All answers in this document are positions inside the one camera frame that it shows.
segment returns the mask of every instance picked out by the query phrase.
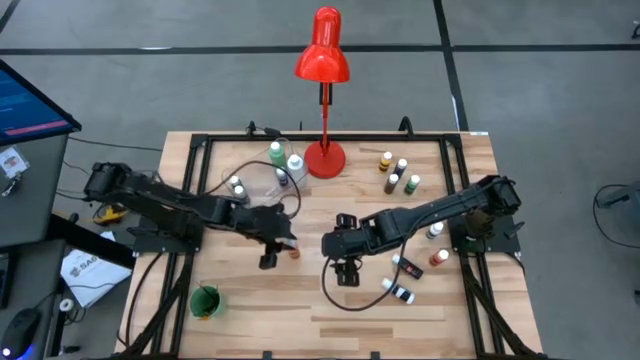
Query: wooden tabletop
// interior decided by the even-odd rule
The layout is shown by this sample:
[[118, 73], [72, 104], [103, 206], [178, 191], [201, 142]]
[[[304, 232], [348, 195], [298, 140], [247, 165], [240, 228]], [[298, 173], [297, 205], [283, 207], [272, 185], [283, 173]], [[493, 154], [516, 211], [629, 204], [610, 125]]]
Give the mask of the wooden tabletop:
[[[461, 136], [471, 182], [497, 173], [489, 137], [469, 133]], [[178, 188], [182, 185], [190, 138], [188, 132], [170, 132], [160, 162], [159, 171], [165, 182]], [[301, 152], [307, 145], [295, 143]], [[196, 282], [218, 286], [228, 304], [227, 311], [221, 317], [199, 320], [187, 310], [181, 358], [256, 358], [261, 357], [264, 350], [273, 351], [274, 357], [279, 358], [367, 358], [372, 351], [380, 351], [383, 358], [475, 357], [457, 255], [438, 267], [430, 266], [428, 261], [438, 249], [451, 246], [446, 227], [435, 240], [428, 240], [422, 229], [407, 243], [405, 256], [425, 271], [420, 280], [406, 274], [399, 278], [402, 286], [416, 294], [414, 304], [406, 305], [389, 296], [372, 309], [353, 313], [339, 310], [325, 299], [320, 288], [320, 272], [325, 261], [320, 239], [325, 232], [333, 230], [337, 213], [362, 217], [385, 208], [417, 206], [446, 195], [440, 152], [435, 142], [344, 142], [341, 145], [347, 155], [342, 174], [331, 180], [309, 178], [303, 190], [302, 209], [292, 221], [292, 231], [300, 244], [299, 259], [293, 260], [282, 253], [277, 268], [263, 271], [258, 268], [263, 246], [237, 234], [207, 230], [202, 249], [195, 257], [190, 293], [198, 287]], [[220, 181], [223, 169], [238, 166], [267, 146], [268, 143], [262, 142], [215, 143], [207, 188]], [[378, 161], [384, 151], [393, 153], [393, 164], [400, 157], [409, 163], [392, 195], [382, 191], [388, 174], [378, 171]], [[200, 168], [200, 159], [202, 154], [196, 169]], [[460, 189], [455, 161], [452, 167]], [[407, 196], [402, 187], [411, 174], [420, 175], [422, 180], [415, 194]], [[198, 170], [193, 178], [192, 189], [195, 189]], [[287, 206], [293, 204], [295, 201], [286, 203]], [[391, 257], [395, 252], [363, 258], [358, 288], [338, 287], [335, 275], [328, 272], [326, 281], [332, 297], [355, 307], [379, 296], [384, 291], [382, 279], [393, 277]], [[144, 255], [136, 262], [125, 314], [133, 290], [153, 257], [154, 254]], [[133, 336], [144, 328], [157, 309], [166, 258], [162, 256], [142, 286], [134, 309]], [[498, 309], [526, 345], [541, 351], [522, 270], [503, 254], [487, 254], [487, 260]], [[480, 305], [478, 308], [484, 322], [486, 347], [491, 351], [486, 315]], [[165, 325], [165, 351], [173, 328], [173, 311], [175, 306]], [[126, 316], [121, 334], [124, 334], [125, 322]], [[120, 345], [116, 347], [116, 351], [121, 349]]]

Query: computer monitor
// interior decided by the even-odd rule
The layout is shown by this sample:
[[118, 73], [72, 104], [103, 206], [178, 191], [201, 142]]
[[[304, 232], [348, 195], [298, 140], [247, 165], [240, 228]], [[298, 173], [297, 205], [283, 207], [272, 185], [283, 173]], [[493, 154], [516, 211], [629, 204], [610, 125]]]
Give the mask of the computer monitor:
[[80, 129], [70, 114], [0, 60], [0, 146]]

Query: clear plastic container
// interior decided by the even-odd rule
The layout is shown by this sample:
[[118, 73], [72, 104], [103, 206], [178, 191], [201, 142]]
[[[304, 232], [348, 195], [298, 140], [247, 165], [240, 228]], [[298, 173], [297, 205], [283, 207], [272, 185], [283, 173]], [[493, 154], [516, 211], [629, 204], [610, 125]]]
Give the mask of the clear plastic container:
[[[275, 141], [279, 142], [280, 145], [284, 147], [285, 157], [287, 160], [291, 155], [294, 154], [300, 156], [301, 158], [304, 158], [304, 156], [297, 151], [297, 149], [293, 146], [293, 143], [289, 140], [285, 138], [278, 138]], [[245, 159], [242, 162], [244, 163], [252, 160], [259, 160], [271, 163], [271, 159], [269, 158], [269, 144], [265, 146], [265, 149], [263, 151], [256, 154], [254, 157]], [[222, 171], [221, 180], [226, 179], [235, 169], [237, 169], [237, 166], [224, 169]], [[275, 171], [276, 169], [270, 166], [252, 164], [235, 173], [235, 175], [240, 178], [242, 186], [244, 186], [245, 191], [249, 196], [250, 206], [272, 205], [280, 202], [284, 197], [295, 197], [296, 189], [293, 186], [291, 179], [288, 179], [289, 181], [287, 182], [287, 185], [281, 186]], [[302, 191], [302, 189], [306, 185], [308, 176], [309, 169], [307, 167], [307, 164], [305, 163], [304, 175], [296, 181], [296, 184], [298, 185], [298, 189], [300, 191]], [[225, 186], [229, 191], [229, 194], [233, 195], [231, 184], [229, 184], [229, 182], [226, 182]]]

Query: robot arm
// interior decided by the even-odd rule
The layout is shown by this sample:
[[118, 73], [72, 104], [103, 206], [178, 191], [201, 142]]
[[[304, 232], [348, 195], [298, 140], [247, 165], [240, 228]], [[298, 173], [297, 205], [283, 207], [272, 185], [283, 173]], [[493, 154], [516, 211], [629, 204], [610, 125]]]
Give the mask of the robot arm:
[[485, 215], [479, 226], [488, 231], [495, 217], [512, 215], [520, 204], [511, 180], [487, 176], [465, 190], [413, 209], [399, 207], [367, 216], [360, 219], [358, 228], [355, 217], [340, 214], [339, 218], [350, 218], [351, 225], [326, 233], [322, 237], [322, 254], [336, 262], [333, 266], [338, 285], [358, 286], [356, 259], [395, 249], [420, 228], [473, 211]]
[[154, 181], [125, 164], [96, 163], [84, 188], [88, 201], [119, 205], [153, 221], [163, 236], [189, 239], [203, 227], [232, 231], [265, 244], [260, 268], [273, 268], [277, 253], [291, 249], [275, 239], [295, 240], [284, 206], [248, 208], [228, 196], [194, 195]]

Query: concrete floor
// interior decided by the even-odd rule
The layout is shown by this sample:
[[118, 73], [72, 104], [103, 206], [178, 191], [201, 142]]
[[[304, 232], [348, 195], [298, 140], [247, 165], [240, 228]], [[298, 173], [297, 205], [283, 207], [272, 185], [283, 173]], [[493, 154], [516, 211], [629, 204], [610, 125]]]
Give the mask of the concrete floor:
[[[9, 1], [0, 1], [0, 10]], [[628, 43], [640, 2], [444, 1], [454, 45]], [[432, 1], [21, 0], [6, 48], [299, 45], [314, 10], [343, 14], [343, 43], [438, 44]], [[442, 54], [347, 54], [352, 79], [335, 87], [333, 129], [454, 130]], [[318, 129], [317, 87], [293, 76], [296, 54], [5, 56], [84, 125], [79, 137], [161, 147], [170, 130]], [[640, 179], [640, 52], [455, 53], [470, 130], [489, 131], [501, 172], [518, 182], [527, 283], [545, 352], [572, 359], [636, 359], [640, 250], [604, 241], [595, 191]], [[157, 167], [159, 154], [70, 142], [66, 159]], [[64, 169], [60, 187], [85, 175]], [[56, 209], [92, 209], [59, 198]], [[600, 213], [620, 241], [640, 245], [624, 207]], [[113, 349], [127, 285], [65, 332], [73, 358]]]

